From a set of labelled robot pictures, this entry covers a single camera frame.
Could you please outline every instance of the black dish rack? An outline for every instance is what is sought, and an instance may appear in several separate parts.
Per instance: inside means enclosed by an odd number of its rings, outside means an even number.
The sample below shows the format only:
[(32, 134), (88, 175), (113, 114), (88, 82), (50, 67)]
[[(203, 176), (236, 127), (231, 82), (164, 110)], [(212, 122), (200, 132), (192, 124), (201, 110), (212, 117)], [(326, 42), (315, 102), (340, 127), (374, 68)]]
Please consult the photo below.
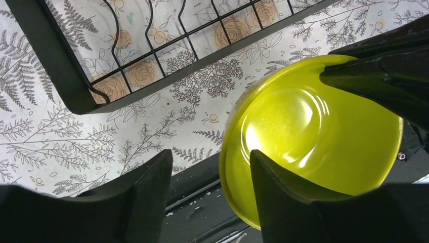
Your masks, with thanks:
[[(98, 80), (90, 82), (83, 68), (79, 64), (79, 61), (76, 58), (71, 46), (67, 42), (66, 37), (61, 31), (60, 26), (58, 25), (51, 11), (49, 10), (49, 7), (46, 4), (45, 0), (6, 0), (17, 22), (21, 26), (34, 51), (36, 52), (39, 60), (41, 61), (43, 67), (47, 71), (47, 74), (50, 76), (51, 81), (56, 87), (64, 104), (71, 112), (76, 114), (112, 112), (116, 109), (127, 106), (173, 84), (174, 82), (182, 78), (185, 78), (186, 76), (210, 65), (211, 63), (214, 63), (246, 46), (249, 46), (254, 42), (257, 42), (260, 39), (267, 37), (268, 35), (278, 30), (283, 29), (290, 24), (293, 24), (307, 16), (315, 14), (316, 12), (321, 11), (322, 9), (336, 2), (336, 0), (320, 1), (315, 5), (296, 13), (292, 9), (292, 4), (290, 0), (286, 0), (284, 4), (288, 5), (291, 15), (270, 26), (263, 27), (255, 8), (255, 4), (260, 1), (261, 0), (249, 0), (248, 3), (223, 15), (220, 15), (219, 10), (214, 7), (214, 11), (217, 15), (216, 19), (202, 24), (195, 29), (187, 31), (181, 20), (181, 16), (184, 12), (185, 5), (187, 3), (186, 0), (183, 0), (182, 7), (178, 15), (178, 22), (183, 34), (157, 48), (154, 48), (152, 46), (148, 38), (149, 26), (151, 26), (154, 12), (152, 1), (147, 1), (150, 7), (150, 17), (148, 18), (149, 24), (146, 28), (145, 37), (146, 41), (149, 44), (150, 50), (146, 54), (135, 58), (133, 61), (124, 65), (120, 65), (114, 53), (114, 48), (117, 44), (119, 36), (118, 18), (111, 5), (107, 3), (107, 0), (103, 0), (103, 2), (109, 7), (110, 11), (112, 12), (112, 18), (114, 18), (116, 24), (116, 37), (114, 40), (113, 47), (111, 49), (111, 54), (113, 55), (113, 58), (118, 68), (114, 69), (112, 72), (104, 75)], [(211, 0), (211, 4), (212, 6), (215, 6), (213, 0)], [(228, 37), (222, 20), (248, 7), (253, 8), (255, 10), (254, 12), (261, 29), (258, 32), (251, 34), (240, 41), (231, 43), (231, 40)], [(221, 27), (225, 33), (229, 45), (212, 54), (209, 54), (208, 56), (198, 58), (198, 55), (194, 49), (194, 45), (192, 44), (189, 36), (200, 30), (208, 28), (209, 26), (218, 22), (220, 22), (221, 24)], [(194, 54), (195, 61), (192, 64), (186, 66), (185, 68), (182, 68), (179, 71), (168, 75), (163, 71), (163, 68), (159, 63), (156, 53), (165, 50), (171, 45), (183, 40), (187, 40), (189, 46), (191, 47), (192, 53)], [(156, 64), (159, 66), (163, 78), (137, 91), (132, 91), (129, 82), (124, 75), (124, 70), (127, 67), (130, 67), (131, 65), (147, 58), (150, 55), (155, 57)], [(117, 73), (120, 73), (123, 76), (130, 94), (111, 102), (106, 94), (94, 89), (93, 85), (112, 75), (116, 75)], [(97, 104), (94, 101), (90, 91), (95, 94), (101, 95), (106, 103)]]

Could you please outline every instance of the bowl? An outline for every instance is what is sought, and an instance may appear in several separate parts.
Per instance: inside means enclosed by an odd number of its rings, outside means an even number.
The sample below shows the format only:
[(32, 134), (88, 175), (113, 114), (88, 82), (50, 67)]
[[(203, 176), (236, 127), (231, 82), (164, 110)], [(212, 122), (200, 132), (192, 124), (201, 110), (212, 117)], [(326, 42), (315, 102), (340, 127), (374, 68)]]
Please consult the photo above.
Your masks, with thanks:
[(402, 119), (319, 80), (325, 66), (352, 60), (326, 55), (296, 62), (240, 99), (222, 144), (220, 178), (229, 205), (250, 226), (260, 229), (249, 163), (253, 149), (348, 195), (376, 189), (386, 178), (401, 143)]

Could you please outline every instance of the bowl rim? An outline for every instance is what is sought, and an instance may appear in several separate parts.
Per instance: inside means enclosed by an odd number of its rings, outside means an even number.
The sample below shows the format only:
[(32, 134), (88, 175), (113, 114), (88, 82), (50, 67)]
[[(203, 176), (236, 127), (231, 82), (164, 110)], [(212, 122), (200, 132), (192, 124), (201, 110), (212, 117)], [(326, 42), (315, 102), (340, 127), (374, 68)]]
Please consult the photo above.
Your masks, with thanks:
[[(267, 78), (264, 82), (262, 82), (253, 92), (250, 93), (247, 99), (245, 99), (243, 104), (234, 114), (234, 117), (232, 118), (229, 126), (225, 130), (225, 136), (222, 142), (222, 149), (221, 149), (220, 158), (219, 158), (219, 177), (220, 177), (221, 186), (224, 191), (224, 195), (225, 195), (225, 198), (227, 199), (228, 204), (230, 205), (232, 210), (237, 214), (237, 216), (241, 218), (245, 223), (250, 225), (251, 227), (261, 230), (261, 226), (259, 225), (259, 222), (254, 222), (253, 220), (248, 218), (246, 214), (241, 210), (240, 206), (235, 203), (231, 195), (231, 192), (229, 191), (229, 187), (226, 179), (226, 172), (225, 172), (226, 155), (228, 152), (228, 143), (229, 143), (231, 134), (233, 132), (233, 129), (231, 128), (234, 127), (233, 125), (238, 123), (238, 121), (245, 113), (247, 108), (250, 106), (253, 100), (265, 89), (265, 87), (268, 86), (273, 81), (275, 81), (276, 79), (280, 78), (281, 76), (287, 75), (287, 73), (291, 72), (292, 70), (302, 68), (303, 66), (309, 66), (309, 65), (315, 65), (315, 64), (316, 65), (324, 64), (325, 66), (332, 66), (332, 65), (343, 64), (357, 59), (358, 58), (355, 58), (352, 56), (346, 56), (346, 55), (323, 55), (323, 56), (311, 57), (308, 59), (295, 62), (273, 73), (269, 78)], [(398, 136), (398, 142), (397, 142), (395, 151), (399, 151), (399, 148), (401, 145), (402, 132), (403, 132), (403, 119), (399, 117), (398, 123), (399, 123), (398, 128), (400, 129), (400, 134)], [(390, 168), (392, 168), (394, 162), (395, 160), (391, 162)], [(384, 179), (387, 177), (389, 171), (390, 169), (387, 171), (386, 175), (384, 175)]]

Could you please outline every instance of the metal wire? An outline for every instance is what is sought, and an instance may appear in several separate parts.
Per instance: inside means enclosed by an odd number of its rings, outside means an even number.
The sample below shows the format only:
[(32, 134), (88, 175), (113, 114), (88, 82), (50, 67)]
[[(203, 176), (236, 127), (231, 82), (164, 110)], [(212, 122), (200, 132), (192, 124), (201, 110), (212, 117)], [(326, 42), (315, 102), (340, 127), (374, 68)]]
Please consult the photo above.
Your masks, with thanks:
[[(146, 31), (145, 31), (145, 37), (146, 37), (146, 40), (147, 40), (147, 42), (148, 42), (148, 45), (149, 45), (150, 50), (149, 50), (149, 52), (147, 52), (146, 54), (141, 55), (141, 56), (139, 56), (139, 57), (135, 58), (134, 60), (132, 60), (132, 61), (130, 61), (130, 62), (128, 62), (128, 63), (126, 63), (126, 64), (124, 64), (124, 65), (121, 65), (121, 64), (119, 63), (118, 58), (116, 57), (116, 55), (115, 55), (115, 53), (114, 53), (114, 49), (115, 49), (115, 47), (116, 47), (116, 44), (117, 44), (117, 42), (118, 42), (118, 38), (119, 38), (119, 21), (118, 21), (118, 18), (117, 18), (117, 16), (116, 16), (116, 14), (115, 14), (115, 12), (114, 12), (113, 8), (111, 7), (111, 5), (110, 5), (110, 4), (108, 4), (107, 0), (103, 0), (103, 2), (104, 2), (104, 3), (106, 3), (106, 5), (109, 7), (110, 11), (112, 12), (113, 17), (114, 17), (114, 20), (115, 20), (115, 24), (116, 24), (116, 36), (115, 36), (115, 40), (114, 40), (113, 47), (112, 47), (112, 55), (113, 55), (113, 58), (114, 58), (114, 60), (115, 60), (115, 63), (118, 65), (118, 68), (114, 69), (113, 71), (111, 71), (110, 73), (108, 73), (108, 74), (104, 75), (103, 77), (101, 77), (101, 78), (97, 79), (96, 81), (94, 81), (94, 82), (90, 83), (89, 88), (90, 88), (91, 90), (93, 90), (93, 89), (94, 89), (94, 88), (93, 88), (93, 86), (94, 86), (95, 84), (97, 84), (97, 83), (101, 82), (102, 80), (104, 80), (104, 79), (106, 79), (106, 78), (108, 78), (108, 77), (110, 77), (110, 76), (112, 76), (112, 75), (115, 75), (115, 74), (117, 74), (118, 72), (120, 72), (120, 73), (123, 75), (123, 77), (124, 77), (124, 80), (125, 80), (125, 82), (126, 82), (126, 85), (127, 85), (128, 89), (129, 89), (129, 91), (130, 91), (130, 94), (132, 94), (132, 93), (133, 93), (133, 91), (131, 90), (130, 84), (129, 84), (129, 82), (128, 82), (128, 80), (127, 80), (126, 76), (125, 76), (124, 70), (125, 70), (126, 68), (128, 68), (128, 67), (132, 66), (133, 64), (135, 64), (135, 63), (137, 63), (137, 62), (139, 62), (139, 61), (141, 61), (141, 60), (143, 60), (143, 59), (145, 59), (145, 58), (149, 57), (150, 55), (153, 55), (153, 56), (155, 57), (155, 60), (156, 60), (156, 62), (157, 62), (157, 65), (159, 66), (159, 69), (160, 69), (160, 71), (161, 71), (161, 73), (162, 73), (163, 77), (164, 77), (164, 78), (166, 78), (166, 74), (165, 74), (165, 72), (164, 72), (164, 70), (163, 70), (163, 68), (162, 68), (162, 66), (161, 66), (161, 64), (160, 64), (160, 62), (159, 62), (159, 58), (158, 58), (158, 56), (156, 55), (156, 53), (157, 53), (157, 52), (159, 52), (159, 51), (161, 51), (161, 50), (164, 50), (164, 49), (166, 49), (166, 48), (168, 48), (168, 47), (170, 47), (170, 46), (172, 46), (172, 45), (174, 45), (175, 43), (177, 43), (177, 42), (179, 42), (179, 41), (181, 41), (181, 40), (183, 40), (183, 39), (185, 39), (185, 38), (188, 40), (189, 46), (191, 47), (192, 53), (194, 54), (194, 57), (195, 57), (196, 61), (199, 61), (199, 58), (198, 58), (197, 52), (195, 51), (195, 48), (194, 48), (194, 45), (193, 45), (193, 43), (192, 43), (192, 41), (191, 41), (191, 39), (190, 39), (190, 36), (191, 36), (191, 35), (193, 35), (193, 34), (195, 34), (196, 32), (198, 32), (198, 31), (200, 31), (200, 30), (203, 30), (203, 29), (205, 29), (205, 28), (207, 28), (207, 27), (209, 27), (209, 26), (211, 26), (211, 25), (215, 24), (215, 23), (219, 23), (219, 24), (221, 25), (221, 28), (222, 28), (222, 30), (223, 30), (223, 32), (224, 32), (224, 34), (225, 34), (225, 37), (226, 37), (226, 39), (227, 39), (227, 41), (228, 41), (228, 44), (230, 44), (230, 45), (231, 45), (231, 44), (232, 44), (231, 39), (230, 39), (230, 37), (228, 36), (227, 30), (226, 30), (226, 28), (225, 28), (224, 23), (222, 22), (222, 20), (224, 20), (225, 18), (227, 18), (227, 17), (229, 17), (229, 16), (232, 16), (233, 14), (235, 14), (235, 13), (237, 13), (237, 12), (239, 12), (239, 11), (241, 11), (241, 10), (245, 9), (245, 8), (248, 8), (248, 7), (252, 7), (252, 8), (253, 8), (254, 13), (255, 13), (255, 16), (256, 16), (256, 19), (258, 20), (258, 24), (259, 24), (259, 26), (260, 26), (261, 30), (262, 30), (262, 29), (264, 29), (265, 27), (264, 27), (264, 26), (263, 26), (263, 24), (262, 24), (262, 21), (261, 21), (261, 19), (260, 19), (260, 17), (259, 17), (259, 14), (258, 14), (258, 12), (257, 12), (257, 10), (256, 10), (256, 5), (255, 5), (256, 3), (260, 2), (260, 1), (261, 1), (261, 0), (249, 0), (249, 2), (248, 2), (248, 3), (246, 3), (246, 4), (242, 5), (242, 6), (238, 7), (238, 8), (236, 8), (236, 9), (234, 9), (234, 10), (232, 10), (232, 11), (228, 12), (228, 13), (225, 13), (224, 15), (220, 15), (219, 11), (217, 10), (217, 8), (216, 8), (216, 6), (215, 6), (214, 0), (211, 0), (212, 7), (213, 7), (213, 9), (214, 9), (214, 11), (215, 11), (215, 13), (216, 13), (217, 18), (216, 18), (216, 19), (214, 19), (214, 20), (208, 21), (207, 23), (202, 24), (201, 26), (198, 26), (198, 27), (197, 27), (197, 28), (195, 28), (195, 29), (192, 29), (192, 30), (190, 30), (190, 31), (187, 31), (187, 30), (186, 30), (186, 28), (185, 28), (185, 25), (184, 25), (184, 24), (183, 24), (183, 22), (182, 22), (182, 15), (183, 15), (183, 12), (184, 12), (184, 9), (185, 9), (185, 5), (186, 5), (186, 0), (183, 0), (182, 7), (181, 7), (181, 9), (180, 9), (180, 11), (179, 11), (179, 15), (178, 15), (178, 22), (179, 22), (180, 27), (181, 27), (181, 29), (183, 30), (183, 33), (184, 33), (184, 34), (180, 35), (179, 37), (177, 37), (177, 38), (175, 38), (175, 39), (172, 39), (172, 40), (168, 41), (168, 42), (167, 42), (167, 43), (165, 43), (165, 44), (162, 44), (161, 46), (159, 46), (159, 47), (157, 47), (157, 48), (154, 48), (154, 47), (152, 46), (152, 43), (150, 42), (149, 35), (148, 35), (148, 32), (149, 32), (150, 26), (151, 26), (152, 21), (153, 21), (154, 11), (153, 11), (153, 6), (152, 6), (152, 1), (151, 1), (151, 0), (148, 0), (147, 2), (149, 3), (149, 8), (150, 8), (150, 18), (148, 18), (148, 19), (149, 19), (149, 23), (148, 23), (148, 27), (146, 28)], [(289, 9), (290, 9), (291, 13), (292, 13), (292, 14), (294, 14), (290, 1), (289, 1), (289, 0), (287, 0), (286, 2), (287, 2), (287, 3), (288, 3), (288, 5), (289, 5)], [(102, 94), (100, 94), (100, 95), (102, 95), (102, 96), (105, 98), (106, 103), (110, 103), (110, 101), (108, 100), (107, 95), (105, 95), (104, 93), (102, 93)]]

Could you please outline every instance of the wire rack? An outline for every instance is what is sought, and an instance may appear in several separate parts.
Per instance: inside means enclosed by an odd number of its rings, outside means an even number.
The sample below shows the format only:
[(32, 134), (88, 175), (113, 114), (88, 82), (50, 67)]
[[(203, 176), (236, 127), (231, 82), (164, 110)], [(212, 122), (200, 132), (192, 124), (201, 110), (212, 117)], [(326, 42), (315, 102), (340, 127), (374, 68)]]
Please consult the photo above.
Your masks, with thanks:
[[(281, 30), (282, 28), (309, 15), (312, 15), (336, 2), (336, 0), (324, 0), (296, 13), (292, 8), (290, 0), (286, 0), (284, 1), (284, 4), (289, 8), (291, 15), (270, 26), (264, 26), (256, 10), (256, 4), (258, 4), (258, 2), (261, 0), (248, 0), (247, 3), (222, 15), (220, 14), (219, 9), (216, 8), (214, 0), (211, 0), (211, 5), (213, 6), (214, 12), (216, 13), (216, 18), (189, 30), (186, 29), (182, 20), (185, 6), (187, 3), (189, 4), (189, 1), (183, 0), (177, 18), (181, 32), (183, 34), (169, 40), (167, 43), (161, 46), (154, 47), (148, 36), (149, 28), (153, 21), (154, 7), (152, 6), (152, 1), (147, 1), (150, 8), (150, 16), (148, 16), (149, 24), (145, 31), (145, 39), (149, 46), (149, 51), (135, 58), (134, 60), (121, 65), (114, 52), (120, 33), (119, 20), (113, 7), (107, 2), (107, 0), (102, 1), (106, 6), (108, 6), (110, 12), (112, 13), (112, 18), (115, 21), (116, 34), (114, 37), (113, 47), (111, 48), (111, 55), (117, 65), (117, 68), (98, 78), (97, 80), (90, 82), (83, 68), (79, 64), (76, 55), (70, 47), (70, 44), (67, 42), (64, 33), (61, 31), (58, 23), (56, 22), (44, 0), (6, 0), (28, 40), (32, 43), (33, 49), (37, 53), (48, 75), (51, 77), (51, 81), (55, 85), (59, 95), (63, 99), (63, 102), (72, 112), (77, 114), (110, 112), (136, 102), (173, 84), (175, 81), (185, 78), (186, 76), (206, 67), (207, 65), (210, 65), (211, 63), (214, 63), (254, 42), (257, 42), (260, 39), (265, 38), (275, 31)], [(254, 10), (260, 30), (237, 42), (233, 42), (231, 37), (228, 35), (223, 20), (246, 8), (252, 8)], [(205, 57), (199, 57), (198, 53), (195, 51), (194, 44), (191, 41), (190, 36), (217, 23), (222, 27), (223, 33), (229, 45)], [(162, 50), (166, 50), (180, 41), (187, 42), (190, 47), (190, 51), (193, 54), (194, 60), (185, 68), (182, 68), (174, 73), (167, 73), (162, 67), (157, 53)], [(129, 80), (126, 77), (125, 70), (133, 64), (148, 58), (149, 56), (154, 57), (155, 63), (162, 73), (162, 79), (153, 82), (152, 84), (139, 90), (133, 91)], [(129, 94), (112, 102), (105, 93), (95, 89), (94, 85), (117, 74), (122, 75)], [(105, 104), (97, 104), (94, 101), (90, 91), (102, 96)]]

